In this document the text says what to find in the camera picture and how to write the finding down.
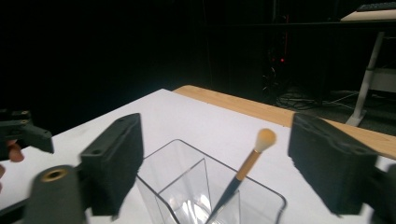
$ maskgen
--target transparent organizer box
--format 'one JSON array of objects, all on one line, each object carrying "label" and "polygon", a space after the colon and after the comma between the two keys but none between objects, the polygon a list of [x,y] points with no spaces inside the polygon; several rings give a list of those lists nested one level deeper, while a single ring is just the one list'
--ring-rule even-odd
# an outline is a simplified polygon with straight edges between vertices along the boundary
[{"label": "transparent organizer box", "polygon": [[[204,224],[235,174],[235,169],[174,140],[143,160],[136,185],[152,223]],[[247,177],[210,224],[279,223],[286,204],[282,195]]]}]

